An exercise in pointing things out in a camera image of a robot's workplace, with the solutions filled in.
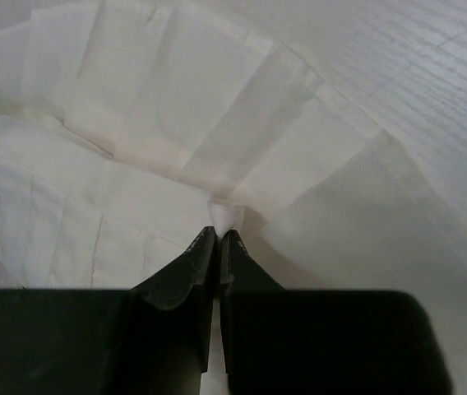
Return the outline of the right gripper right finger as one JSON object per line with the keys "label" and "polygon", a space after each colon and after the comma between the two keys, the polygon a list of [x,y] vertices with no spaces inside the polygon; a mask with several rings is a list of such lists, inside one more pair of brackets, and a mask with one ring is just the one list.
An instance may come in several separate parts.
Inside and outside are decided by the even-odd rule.
{"label": "right gripper right finger", "polygon": [[271,354],[274,297],[284,291],[248,253],[236,230],[221,241],[220,329],[228,373],[255,369]]}

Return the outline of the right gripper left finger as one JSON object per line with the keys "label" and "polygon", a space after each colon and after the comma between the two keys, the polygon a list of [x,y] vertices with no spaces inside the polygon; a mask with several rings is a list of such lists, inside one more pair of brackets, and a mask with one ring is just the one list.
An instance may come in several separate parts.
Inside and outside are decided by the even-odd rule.
{"label": "right gripper left finger", "polygon": [[133,290],[155,311],[164,316],[178,314],[185,321],[183,332],[197,349],[201,371],[205,373],[216,291],[214,227],[203,228],[182,254]]}

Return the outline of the white pleated skirt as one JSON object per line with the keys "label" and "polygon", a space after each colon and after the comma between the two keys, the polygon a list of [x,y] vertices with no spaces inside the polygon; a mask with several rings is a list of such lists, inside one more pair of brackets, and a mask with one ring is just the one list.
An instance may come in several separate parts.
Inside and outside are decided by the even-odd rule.
{"label": "white pleated skirt", "polygon": [[415,296],[467,394],[467,1],[0,1],[0,286],[131,286],[206,225]]}

